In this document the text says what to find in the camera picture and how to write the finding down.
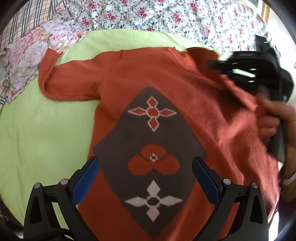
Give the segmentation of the person's right hand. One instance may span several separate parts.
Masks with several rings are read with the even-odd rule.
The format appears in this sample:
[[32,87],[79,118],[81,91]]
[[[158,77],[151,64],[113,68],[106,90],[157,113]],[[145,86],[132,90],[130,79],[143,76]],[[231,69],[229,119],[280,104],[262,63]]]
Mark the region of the person's right hand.
[[276,134],[278,127],[284,123],[287,137],[287,157],[283,178],[288,179],[295,173],[295,108],[281,101],[270,101],[264,94],[256,95],[258,135],[261,140]]

